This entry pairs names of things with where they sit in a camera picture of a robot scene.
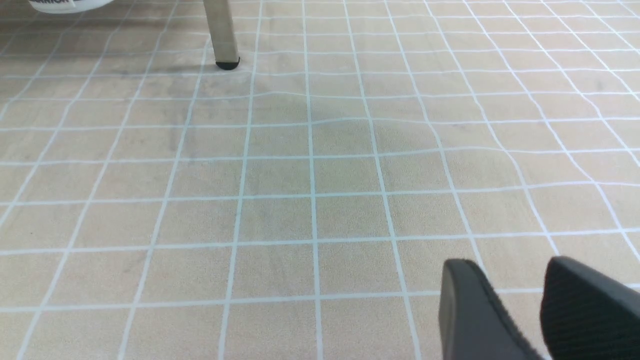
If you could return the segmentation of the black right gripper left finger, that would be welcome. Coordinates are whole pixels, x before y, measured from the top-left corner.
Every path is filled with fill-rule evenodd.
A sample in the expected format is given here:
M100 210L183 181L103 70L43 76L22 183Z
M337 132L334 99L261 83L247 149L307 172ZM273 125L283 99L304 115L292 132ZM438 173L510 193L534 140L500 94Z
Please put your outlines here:
M482 269L469 259L442 268L438 325L444 360L541 360Z

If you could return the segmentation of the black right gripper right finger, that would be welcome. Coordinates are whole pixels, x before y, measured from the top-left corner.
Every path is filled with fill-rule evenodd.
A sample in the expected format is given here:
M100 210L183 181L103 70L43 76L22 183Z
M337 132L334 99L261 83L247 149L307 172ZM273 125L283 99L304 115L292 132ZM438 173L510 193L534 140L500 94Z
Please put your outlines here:
M637 291L568 256L546 267L542 338L554 360L637 360Z

